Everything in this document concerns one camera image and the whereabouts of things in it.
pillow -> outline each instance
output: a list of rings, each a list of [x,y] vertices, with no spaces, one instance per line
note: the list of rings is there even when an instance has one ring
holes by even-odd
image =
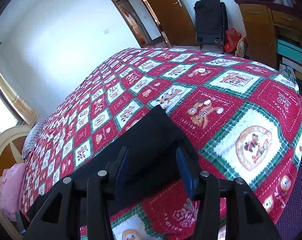
[[[43,129],[44,122],[45,122],[45,120],[37,123],[32,128],[32,130],[29,132],[28,136],[25,139],[24,145],[23,145],[21,159],[25,159],[25,157],[32,152],[34,145],[36,143],[36,140],[40,136],[40,133]]]
[[[19,198],[26,164],[16,163],[4,170],[0,187],[0,209],[11,221],[16,222],[15,211],[19,210]]]

black bag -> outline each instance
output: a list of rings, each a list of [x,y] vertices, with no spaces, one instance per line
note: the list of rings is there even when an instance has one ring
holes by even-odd
[[[220,0],[201,0],[195,3],[196,42],[224,46],[224,33],[228,29],[226,6]]]

bedspread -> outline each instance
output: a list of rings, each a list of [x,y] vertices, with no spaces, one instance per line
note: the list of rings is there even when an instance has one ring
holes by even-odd
[[[27,159],[23,212],[156,105],[188,136],[204,170],[244,178],[277,222],[302,154],[296,81],[259,62],[180,48],[123,50],[65,99]],[[182,240],[193,232],[197,209],[178,181],[113,216],[112,228],[117,240]],[[225,199],[220,216],[226,216]]]

pink pillow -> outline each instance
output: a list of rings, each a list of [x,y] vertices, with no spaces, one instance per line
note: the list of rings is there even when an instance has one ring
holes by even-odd
[[[0,209],[11,221],[16,222],[15,211],[19,210],[19,198],[26,164],[14,164],[10,169],[4,170],[0,187]]]

wooden door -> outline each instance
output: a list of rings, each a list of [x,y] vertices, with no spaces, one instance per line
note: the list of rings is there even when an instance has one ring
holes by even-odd
[[[268,24],[244,21],[250,60],[279,69],[275,27]]]
[[[171,45],[196,46],[195,28],[182,0],[147,0]]]

